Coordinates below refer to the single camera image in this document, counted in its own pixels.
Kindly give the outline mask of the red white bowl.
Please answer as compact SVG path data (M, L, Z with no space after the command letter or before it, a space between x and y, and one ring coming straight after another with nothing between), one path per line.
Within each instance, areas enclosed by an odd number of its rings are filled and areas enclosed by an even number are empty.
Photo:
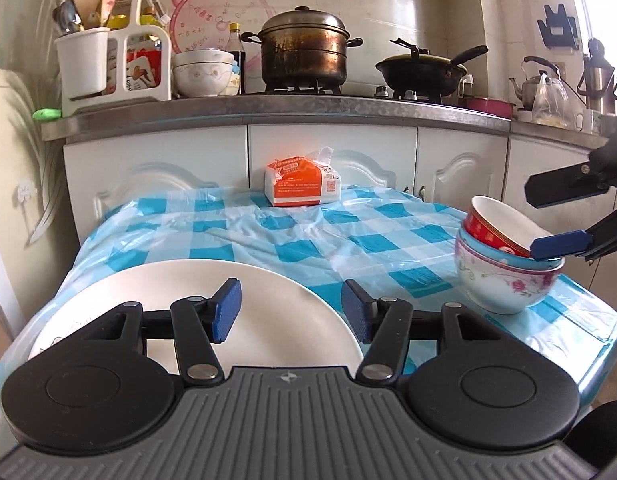
M464 228L475 240L501 252L531 257L531 244L551 233L517 209L489 196L473 196Z

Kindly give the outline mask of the white utensil cup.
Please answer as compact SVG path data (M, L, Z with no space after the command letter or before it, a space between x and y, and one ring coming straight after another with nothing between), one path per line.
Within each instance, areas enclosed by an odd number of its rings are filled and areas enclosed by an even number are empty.
M54 40L63 96L81 99L107 87L109 29L97 27Z

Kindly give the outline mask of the gas stove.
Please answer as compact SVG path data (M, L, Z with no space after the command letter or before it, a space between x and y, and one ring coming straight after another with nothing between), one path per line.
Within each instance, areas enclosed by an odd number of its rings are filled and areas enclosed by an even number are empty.
M379 84L361 84L360 82L337 81L317 78L278 78L264 82L260 89L253 81L246 82L246 96L251 94L323 94L324 96L374 96L377 87L386 87L390 98L405 100L405 93L412 91L418 99L440 102L451 96L457 89L463 75L452 75L448 70L441 74L409 75L404 73L384 76Z

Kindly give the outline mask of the red basin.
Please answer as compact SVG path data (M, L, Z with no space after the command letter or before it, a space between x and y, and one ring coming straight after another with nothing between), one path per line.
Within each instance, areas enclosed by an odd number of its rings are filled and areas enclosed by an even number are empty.
M465 99L468 110L493 115L499 118L511 119L514 116L515 106L513 103L491 98L472 96Z

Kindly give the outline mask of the clear plastic bag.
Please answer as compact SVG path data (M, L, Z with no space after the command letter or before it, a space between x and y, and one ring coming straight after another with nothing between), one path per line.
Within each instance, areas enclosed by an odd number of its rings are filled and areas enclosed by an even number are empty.
M566 129L573 125L568 91L559 77L542 72L532 107L533 124Z

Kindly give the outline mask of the white condiment rack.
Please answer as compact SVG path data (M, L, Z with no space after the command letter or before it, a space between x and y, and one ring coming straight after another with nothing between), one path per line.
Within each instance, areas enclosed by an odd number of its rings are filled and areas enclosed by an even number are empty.
M132 101L171 99L170 18L160 0L102 0L100 13L101 27L109 29L107 87L93 96L69 100L63 96L61 84L62 115L70 117ZM58 25L60 37L88 30L73 0L58 4L54 18L65 20Z

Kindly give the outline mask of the pink round wall sticker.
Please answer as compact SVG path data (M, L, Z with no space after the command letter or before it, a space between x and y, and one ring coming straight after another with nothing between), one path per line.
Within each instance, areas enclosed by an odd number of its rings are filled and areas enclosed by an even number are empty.
M258 29L276 12L266 0L171 0L170 37L174 53L224 49L229 25Z

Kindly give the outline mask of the pink floral bowl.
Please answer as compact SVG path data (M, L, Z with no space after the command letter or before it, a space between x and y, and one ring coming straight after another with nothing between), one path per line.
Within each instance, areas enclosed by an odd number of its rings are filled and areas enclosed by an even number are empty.
M480 255L459 235L454 250L458 278L468 296L484 310L496 314L517 314L542 301L565 264L561 259L554 269L518 269Z

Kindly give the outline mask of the green clip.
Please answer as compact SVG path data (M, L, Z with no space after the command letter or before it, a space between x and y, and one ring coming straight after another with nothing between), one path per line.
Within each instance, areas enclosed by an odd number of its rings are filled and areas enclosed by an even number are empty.
M58 108L40 108L32 114L36 122L54 122L62 118L62 111Z

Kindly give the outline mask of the white stacked bowls on counter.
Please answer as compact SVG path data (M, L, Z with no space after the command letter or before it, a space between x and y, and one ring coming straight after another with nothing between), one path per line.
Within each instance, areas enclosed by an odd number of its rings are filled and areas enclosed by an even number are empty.
M199 49L173 55L175 87L185 98L219 96L234 73L235 56L218 49Z

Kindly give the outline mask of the brass steamer pot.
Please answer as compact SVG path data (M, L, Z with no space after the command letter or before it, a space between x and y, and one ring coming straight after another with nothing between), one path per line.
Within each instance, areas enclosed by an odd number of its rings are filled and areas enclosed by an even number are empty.
M310 91L339 96L348 75L348 50L363 46L337 15L298 6L270 18L262 29L243 32L245 44L261 48L267 93Z

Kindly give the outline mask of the blue cartoon bowl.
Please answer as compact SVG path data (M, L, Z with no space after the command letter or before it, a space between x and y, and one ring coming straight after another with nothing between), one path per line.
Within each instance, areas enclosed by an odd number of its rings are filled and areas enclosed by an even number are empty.
M518 269L534 271L554 270L561 268L566 263L565 258L534 260L533 258L516 256L509 252L502 252L499 249L479 242L479 240L468 234L462 226L458 230L458 237L477 254Z

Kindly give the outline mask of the orange tissue pack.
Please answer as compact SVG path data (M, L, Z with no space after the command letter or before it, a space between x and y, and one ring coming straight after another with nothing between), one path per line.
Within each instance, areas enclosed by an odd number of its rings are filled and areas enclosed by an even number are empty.
M337 202L341 177L331 166L333 149L322 148L315 156L276 159L266 166L264 193L274 207L300 207Z

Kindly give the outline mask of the blue checkered tablecloth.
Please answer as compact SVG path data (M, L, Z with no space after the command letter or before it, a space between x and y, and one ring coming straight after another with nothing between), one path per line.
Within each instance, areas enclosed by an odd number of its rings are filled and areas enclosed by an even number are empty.
M77 254L58 294L25 326L0 360L0 389L30 354L64 304L90 285L124 271L177 259L251 264L291 278L342 314L341 284L389 292L439 310L467 301L454 263L464 211L425 203L391 188L350 186L340 202L280 208L263 192L202 188L130 200L109 211ZM527 312L478 311L566 370L582 408L617 364L617 311L563 274Z

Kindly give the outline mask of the white ceramic plate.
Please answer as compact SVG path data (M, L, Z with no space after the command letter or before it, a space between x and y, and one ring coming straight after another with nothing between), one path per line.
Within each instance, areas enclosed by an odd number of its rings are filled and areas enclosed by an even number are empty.
M273 271L220 260L171 260L115 273L51 315L32 345L37 356L111 309L141 306L147 356L177 373L173 321L208 334L217 364L344 366L362 361L355 336L315 292Z

